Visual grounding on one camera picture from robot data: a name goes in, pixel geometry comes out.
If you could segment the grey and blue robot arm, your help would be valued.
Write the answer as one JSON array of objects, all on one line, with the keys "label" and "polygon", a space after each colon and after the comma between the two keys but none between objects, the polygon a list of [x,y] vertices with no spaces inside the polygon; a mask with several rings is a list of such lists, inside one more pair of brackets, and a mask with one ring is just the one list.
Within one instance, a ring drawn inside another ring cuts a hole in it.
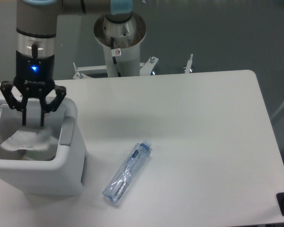
[{"label": "grey and blue robot arm", "polygon": [[9,105],[22,114],[26,125],[30,98],[40,102],[40,125],[44,115],[55,112],[66,96],[66,88],[53,80],[54,46],[59,15],[128,15],[131,0],[18,0],[16,75],[3,81],[0,90]]}]

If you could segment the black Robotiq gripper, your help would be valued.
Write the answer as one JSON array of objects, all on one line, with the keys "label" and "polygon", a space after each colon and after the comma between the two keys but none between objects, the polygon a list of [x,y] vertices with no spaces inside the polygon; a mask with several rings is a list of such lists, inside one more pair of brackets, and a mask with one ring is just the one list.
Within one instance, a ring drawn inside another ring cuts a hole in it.
[{"label": "black Robotiq gripper", "polygon": [[[66,96],[66,88],[55,85],[53,81],[54,54],[46,53],[41,42],[25,44],[16,51],[16,76],[12,81],[3,81],[0,90],[10,107],[22,113],[22,125],[27,122],[27,103],[29,98],[39,98],[41,106],[40,126],[44,127],[44,116],[55,112]],[[16,87],[22,94],[18,101],[13,93]],[[47,103],[46,96],[55,91],[56,97]]]}]

